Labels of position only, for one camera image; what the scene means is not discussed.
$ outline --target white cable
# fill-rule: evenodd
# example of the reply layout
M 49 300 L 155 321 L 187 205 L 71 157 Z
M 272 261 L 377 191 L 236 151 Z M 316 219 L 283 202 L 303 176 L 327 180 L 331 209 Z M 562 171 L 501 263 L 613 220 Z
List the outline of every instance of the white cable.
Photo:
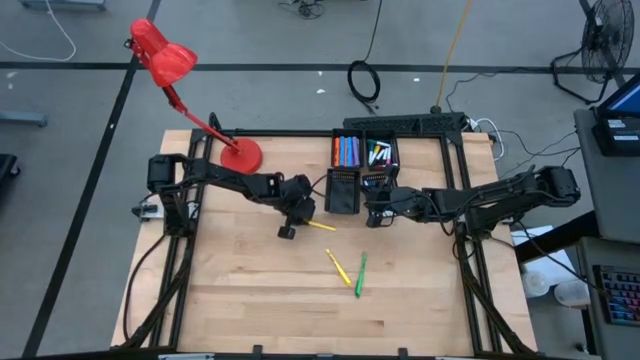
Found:
M 493 161 L 498 161 L 502 159 L 502 157 L 504 156 L 504 143 L 502 142 L 502 135 L 500 135 L 500 130 L 498 130 L 498 127 L 496 126 L 496 124 L 494 124 L 494 122 L 488 118 L 482 118 L 478 120 L 469 119 L 469 123 L 471 124 L 472 128 L 475 128 L 476 126 L 478 126 L 478 124 L 480 124 L 483 121 L 486 121 L 489 124 L 491 124 L 493 129 L 496 131 L 496 135 L 498 136 L 498 143 L 500 143 L 500 155 L 498 155 L 497 158 L 493 158 Z
M 32 56 L 32 55 L 23 54 L 23 53 L 21 53 L 19 51 L 13 50 L 12 48 L 8 47 L 5 43 L 3 43 L 1 41 L 0 41 L 0 45 L 2 45 L 2 47 L 7 49 L 7 51 L 9 51 L 11 53 L 14 53 L 14 54 L 16 54 L 18 56 L 22 56 L 22 57 L 27 58 L 27 59 L 42 60 L 42 61 L 59 61 L 59 62 L 69 61 L 76 55 L 76 44 L 73 43 L 73 40 L 71 40 L 71 37 L 67 34 L 66 31 L 64 31 L 64 29 L 62 28 L 62 25 L 60 25 L 60 23 L 58 22 L 58 19 L 56 19 L 56 16 L 53 14 L 53 10 L 51 10 L 51 5 L 49 4 L 49 0 L 45 0 L 45 3 L 47 4 L 47 8 L 49 9 L 49 15 L 51 15 L 51 18 L 53 19 L 53 22 L 55 22 L 56 25 L 58 25 L 58 28 L 60 29 L 60 31 L 62 31 L 62 34 L 64 35 L 64 37 L 66 37 L 67 40 L 69 40 L 69 44 L 71 44 L 71 47 L 73 47 L 73 51 L 71 52 L 71 55 L 67 56 L 64 59 Z

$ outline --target wooden table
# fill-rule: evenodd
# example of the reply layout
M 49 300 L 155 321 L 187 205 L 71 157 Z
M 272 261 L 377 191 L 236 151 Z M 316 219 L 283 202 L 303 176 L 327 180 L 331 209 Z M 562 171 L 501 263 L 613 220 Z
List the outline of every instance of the wooden table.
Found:
M 162 152 L 186 153 L 189 137 L 190 131 L 167 131 Z M 487 136 L 463 138 L 472 186 L 496 181 Z M 306 174 L 314 181 L 330 165 L 330 138 L 254 139 L 264 152 L 260 172 L 280 171 L 287 178 Z M 398 141 L 399 184 L 446 187 L 438 141 Z M 212 162 L 219 162 L 221 149 L 221 143 L 214 142 Z M 452 159 L 459 187 L 455 155 Z M 324 192 L 324 186 L 323 181 L 316 189 Z M 284 217 L 275 210 L 228 190 L 206 188 L 178 350 L 247 353 L 261 344 L 265 353 L 395 355 L 406 347 L 411 355 L 472 355 L 458 262 L 451 254 L 453 238 L 438 224 L 405 218 L 397 218 L 389 228 L 369 229 L 363 206 L 359 215 L 328 214 L 324 200 L 314 196 L 314 220 L 338 230 L 302 226 L 295 240 L 287 241 L 276 236 Z M 142 224 L 132 267 L 161 231 L 162 221 Z M 494 236 L 511 243 L 504 226 Z M 167 246 L 165 241 L 146 260 L 135 280 L 130 332 L 157 300 Z M 345 287 L 325 248 L 352 279 L 357 279 L 362 251 L 367 252 L 360 299 Z M 513 250 L 494 241 L 485 241 L 484 249 L 496 307 L 535 349 Z M 486 317 L 480 305 L 477 308 L 487 335 Z M 161 344 L 168 339 L 170 309 Z M 121 319 L 122 310 L 113 344 L 123 342 Z M 488 336 L 483 336 L 483 344 L 490 349 Z

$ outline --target monitor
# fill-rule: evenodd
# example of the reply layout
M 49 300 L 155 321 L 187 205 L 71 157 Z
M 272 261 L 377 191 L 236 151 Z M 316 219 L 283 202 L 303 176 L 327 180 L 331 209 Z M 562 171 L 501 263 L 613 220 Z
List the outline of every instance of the monitor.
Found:
M 598 113 L 640 117 L 640 74 L 635 75 L 605 100 L 598 107 Z

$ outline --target green marker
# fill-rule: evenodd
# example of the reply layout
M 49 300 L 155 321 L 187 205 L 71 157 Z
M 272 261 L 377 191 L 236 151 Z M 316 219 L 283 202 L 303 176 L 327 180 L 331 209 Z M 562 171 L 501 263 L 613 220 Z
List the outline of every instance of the green marker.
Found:
M 356 297 L 360 298 L 362 294 L 362 283 L 364 283 L 364 268 L 367 266 L 367 253 L 362 252 L 362 263 L 360 263 L 360 275 L 358 275 L 358 282 L 356 283 Z

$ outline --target black container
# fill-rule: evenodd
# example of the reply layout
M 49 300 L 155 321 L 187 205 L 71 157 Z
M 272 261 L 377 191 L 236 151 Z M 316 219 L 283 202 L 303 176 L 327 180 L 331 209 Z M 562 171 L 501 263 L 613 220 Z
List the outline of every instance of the black container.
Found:
M 337 164 L 335 163 L 334 161 L 336 159 L 335 139 L 336 138 L 340 139 L 341 136 L 344 136 L 344 137 L 355 136 L 356 138 L 358 138 L 357 151 L 358 151 L 358 157 L 360 159 L 360 165 L 352 165 L 352 166 L 340 165 L 340 161 L 338 161 Z M 363 167 L 365 164 L 365 161 L 363 161 L 365 160 L 363 149 L 364 149 L 364 133 L 361 130 L 333 129 L 333 135 L 331 136 L 331 159 L 329 159 L 331 163 L 331 167 L 334 167 L 336 169 L 359 169 Z
M 393 130 L 365 130 L 364 132 L 364 152 L 365 159 L 367 161 L 367 167 L 371 171 L 384 170 L 387 166 L 386 163 L 369 165 L 369 140 L 380 141 L 391 145 L 391 164 L 400 166 L 400 152 L 398 149 L 398 139 L 396 138 L 396 132 Z
M 332 214 L 358 214 L 360 212 L 359 171 L 327 170 L 324 211 Z

